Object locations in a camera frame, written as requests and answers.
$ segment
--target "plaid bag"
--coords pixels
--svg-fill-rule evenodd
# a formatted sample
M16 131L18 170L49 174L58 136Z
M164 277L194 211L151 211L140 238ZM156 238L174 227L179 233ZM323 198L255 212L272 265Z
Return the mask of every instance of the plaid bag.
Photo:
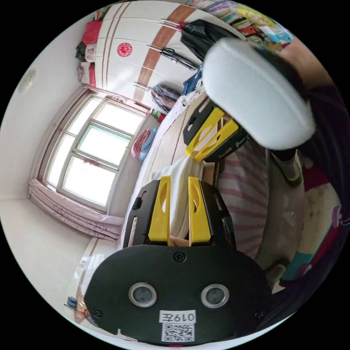
M157 85L151 90L152 101L163 111L169 113L181 93L165 85Z

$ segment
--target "window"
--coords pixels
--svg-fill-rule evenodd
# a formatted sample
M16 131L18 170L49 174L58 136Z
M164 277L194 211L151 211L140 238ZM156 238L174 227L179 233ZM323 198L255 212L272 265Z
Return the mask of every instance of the window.
M90 95L63 127L43 181L57 192L106 211L144 114Z

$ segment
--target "red circular sticker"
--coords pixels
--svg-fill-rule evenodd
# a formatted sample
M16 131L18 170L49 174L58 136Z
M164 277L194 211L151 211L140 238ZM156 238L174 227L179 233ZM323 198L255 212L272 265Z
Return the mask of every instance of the red circular sticker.
M132 46L129 43L122 43L117 48L118 55L128 57L132 52Z

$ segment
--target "window pane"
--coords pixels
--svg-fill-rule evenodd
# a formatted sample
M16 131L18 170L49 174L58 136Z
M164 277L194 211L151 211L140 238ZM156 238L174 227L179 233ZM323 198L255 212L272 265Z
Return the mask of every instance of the window pane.
M55 153L52 157L51 166L46 176L46 181L55 187L58 184L59 176L74 139L74 136L63 134L59 143L57 144Z
M95 108L99 105L100 102L100 98L91 98L81 109L81 111L77 114L77 116L74 118L67 130L74 135L78 135L79 131L84 126L84 124L89 119L92 112L95 110Z
M106 104L95 119L134 135L144 118L122 107Z
M129 138L89 125L77 148L92 157L119 165L129 141Z
M62 189L86 201L106 206L115 173L71 157Z

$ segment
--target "screw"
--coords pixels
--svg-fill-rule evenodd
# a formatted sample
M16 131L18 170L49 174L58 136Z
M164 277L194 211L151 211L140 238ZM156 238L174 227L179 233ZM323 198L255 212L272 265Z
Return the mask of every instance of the screw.
M174 260L177 262L177 263L182 263L186 260L186 254L183 253L183 252L176 252L174 254Z
M97 318L101 318L103 316L102 311L98 307L94 307L94 316Z
M254 317L259 320L263 317L263 315L264 315L264 313L262 311L259 311L254 315Z

